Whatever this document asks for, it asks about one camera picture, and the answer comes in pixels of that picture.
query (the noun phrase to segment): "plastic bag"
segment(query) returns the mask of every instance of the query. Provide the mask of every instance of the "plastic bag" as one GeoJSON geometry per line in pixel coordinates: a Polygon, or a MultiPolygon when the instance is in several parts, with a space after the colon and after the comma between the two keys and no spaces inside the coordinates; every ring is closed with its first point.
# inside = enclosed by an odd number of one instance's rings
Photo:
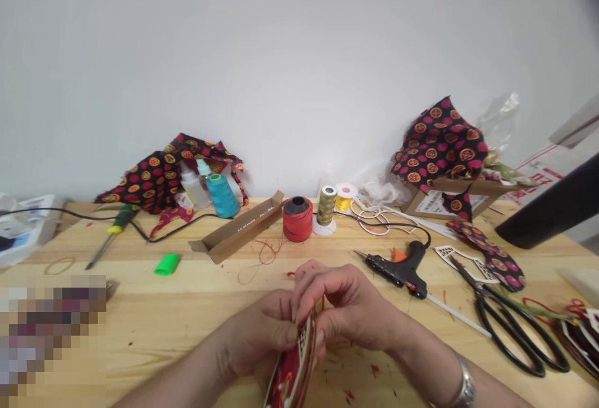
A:
{"type": "Polygon", "coordinates": [[[391,161],[377,163],[358,178],[352,179],[367,211],[378,211],[383,205],[402,205],[410,199],[411,193],[401,178],[391,174],[393,165],[391,161]]]}
{"type": "Polygon", "coordinates": [[[494,163],[510,143],[512,133],[516,130],[519,105],[520,98],[515,92],[495,98],[486,113],[478,119],[476,127],[482,130],[489,147],[488,163],[494,163]]]}

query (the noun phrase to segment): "black fabric with red circles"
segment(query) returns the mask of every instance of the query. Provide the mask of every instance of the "black fabric with red circles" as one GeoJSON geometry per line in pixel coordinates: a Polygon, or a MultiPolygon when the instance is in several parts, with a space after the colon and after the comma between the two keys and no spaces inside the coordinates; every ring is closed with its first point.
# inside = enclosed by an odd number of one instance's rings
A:
{"type": "Polygon", "coordinates": [[[489,271],[511,292],[521,291],[526,286],[526,278],[514,259],[501,247],[490,241],[476,227],[463,221],[449,221],[447,227],[458,236],[470,241],[485,255],[489,271]]]}
{"type": "Polygon", "coordinates": [[[243,161],[227,151],[222,142],[209,143],[185,134],[179,134],[164,150],[150,154],[127,171],[118,186],[100,194],[95,202],[140,205],[142,210],[153,215],[175,208],[175,194],[181,188],[179,163],[184,160],[190,169],[197,171],[195,160],[198,158],[204,159],[210,169],[219,174],[231,165],[231,175],[239,185],[243,204],[249,203],[237,175],[238,170],[243,171],[243,161]]]}
{"type": "MultiPolygon", "coordinates": [[[[469,175],[475,180],[487,152],[482,132],[462,118],[448,96],[425,110],[410,126],[392,173],[428,194],[437,177],[469,175]]],[[[467,191],[443,194],[443,206],[449,213],[472,220],[467,191]]]]}

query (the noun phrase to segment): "hot glue gun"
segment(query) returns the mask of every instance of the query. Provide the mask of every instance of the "hot glue gun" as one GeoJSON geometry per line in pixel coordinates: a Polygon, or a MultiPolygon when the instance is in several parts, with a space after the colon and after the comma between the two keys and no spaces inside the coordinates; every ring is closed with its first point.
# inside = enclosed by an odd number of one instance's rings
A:
{"type": "Polygon", "coordinates": [[[412,241],[410,243],[407,256],[395,251],[396,259],[398,255],[402,255],[399,257],[399,260],[395,262],[385,260],[380,255],[365,254],[356,250],[354,250],[354,252],[364,258],[366,266],[390,281],[392,284],[400,288],[403,288],[405,285],[413,296],[416,296],[419,299],[426,299],[426,282],[418,277],[418,274],[416,273],[416,269],[420,265],[424,253],[426,252],[426,246],[420,241],[412,241]]]}

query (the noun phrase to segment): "black cable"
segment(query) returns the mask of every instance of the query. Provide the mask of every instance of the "black cable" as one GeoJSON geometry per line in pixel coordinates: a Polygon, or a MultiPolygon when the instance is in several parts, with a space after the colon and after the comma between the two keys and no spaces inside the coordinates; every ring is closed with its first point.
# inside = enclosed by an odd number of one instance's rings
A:
{"type": "Polygon", "coordinates": [[[67,210],[66,208],[51,208],[51,207],[42,207],[42,208],[24,208],[23,210],[14,210],[14,211],[0,211],[0,216],[4,215],[12,215],[13,213],[22,213],[24,211],[38,211],[38,210],[54,210],[54,211],[62,211],[63,213],[68,213],[69,215],[76,216],[78,218],[89,219],[92,221],[107,221],[111,219],[116,219],[116,216],[111,218],[95,218],[94,216],[85,216],[75,213],[74,211],[67,210]]]}
{"type": "Polygon", "coordinates": [[[358,221],[359,223],[362,223],[362,224],[370,226],[370,227],[377,227],[377,226],[402,226],[402,227],[417,228],[417,229],[422,230],[424,233],[426,233],[426,236],[428,238],[426,244],[424,245],[425,249],[428,249],[428,247],[431,245],[431,242],[432,242],[431,234],[429,233],[429,231],[426,230],[424,227],[420,227],[420,226],[417,226],[415,224],[406,224],[406,223],[376,223],[376,224],[370,224],[370,223],[367,223],[365,221],[362,221],[362,219],[360,219],[360,218],[358,218],[357,216],[354,216],[354,215],[348,215],[346,213],[341,213],[339,211],[334,211],[333,213],[335,215],[346,216],[348,218],[352,218],[352,219],[358,221]]]}
{"type": "MultiPolygon", "coordinates": [[[[47,208],[25,208],[23,210],[14,210],[14,211],[0,211],[0,216],[4,216],[4,215],[12,215],[13,213],[22,213],[24,211],[38,211],[38,210],[54,210],[54,211],[61,211],[63,213],[68,213],[71,216],[76,216],[77,218],[82,218],[82,219],[88,219],[88,220],[92,220],[92,221],[108,221],[108,220],[113,220],[113,219],[117,219],[116,216],[111,216],[110,218],[97,218],[95,216],[86,216],[86,215],[80,215],[79,213],[75,213],[74,211],[70,211],[67,210],[66,208],[51,208],[51,207],[47,207],[47,208]]],[[[162,240],[166,240],[169,236],[172,236],[174,234],[176,234],[177,232],[183,230],[184,228],[190,226],[191,224],[195,223],[197,220],[200,220],[206,216],[215,216],[217,218],[219,218],[220,216],[214,214],[214,213],[204,213],[202,216],[198,216],[196,219],[192,219],[191,221],[189,221],[187,224],[184,224],[180,227],[177,227],[176,229],[174,229],[171,232],[168,232],[166,235],[161,236],[160,238],[155,238],[154,240],[151,240],[146,234],[145,232],[142,230],[141,227],[139,227],[137,224],[135,224],[133,221],[130,221],[130,224],[135,228],[135,230],[137,230],[137,233],[139,233],[139,235],[145,239],[148,243],[158,243],[159,241],[162,240]]]]}
{"type": "Polygon", "coordinates": [[[141,227],[139,227],[137,224],[135,224],[133,221],[131,221],[131,224],[133,224],[133,227],[135,227],[135,229],[137,230],[137,233],[139,233],[139,235],[141,235],[141,237],[143,239],[145,239],[148,243],[158,243],[159,241],[162,240],[166,240],[169,236],[172,236],[174,234],[176,234],[177,232],[183,230],[184,228],[190,226],[191,224],[195,223],[198,220],[201,220],[202,218],[205,218],[206,216],[215,216],[217,218],[220,218],[220,216],[214,214],[214,213],[204,213],[202,216],[198,216],[196,219],[192,219],[191,221],[189,221],[187,224],[184,224],[180,227],[177,227],[176,229],[174,229],[173,231],[168,232],[166,235],[161,236],[160,238],[155,238],[154,240],[151,240],[150,238],[148,238],[148,236],[144,233],[144,231],[141,229],[141,227]]]}

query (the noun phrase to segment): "cardboard packaging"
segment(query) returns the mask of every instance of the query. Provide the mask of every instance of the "cardboard packaging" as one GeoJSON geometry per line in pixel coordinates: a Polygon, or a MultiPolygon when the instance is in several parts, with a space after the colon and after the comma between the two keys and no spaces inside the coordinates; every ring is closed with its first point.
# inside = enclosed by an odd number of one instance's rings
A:
{"type": "Polygon", "coordinates": [[[283,198],[277,191],[273,197],[228,222],[201,240],[189,241],[193,251],[206,252],[217,265],[256,238],[283,216],[283,198]]]}
{"type": "Polygon", "coordinates": [[[489,205],[498,199],[498,197],[508,192],[522,191],[526,188],[531,188],[529,185],[521,184],[503,185],[500,182],[493,180],[477,179],[472,183],[472,180],[457,180],[439,177],[434,180],[434,189],[431,188],[428,195],[418,190],[413,185],[406,185],[410,190],[412,197],[401,206],[401,211],[407,215],[420,216],[422,218],[446,220],[460,219],[459,216],[453,215],[445,210],[441,194],[460,194],[466,191],[469,185],[472,185],[470,188],[472,219],[476,218],[486,210],[489,205]]]}

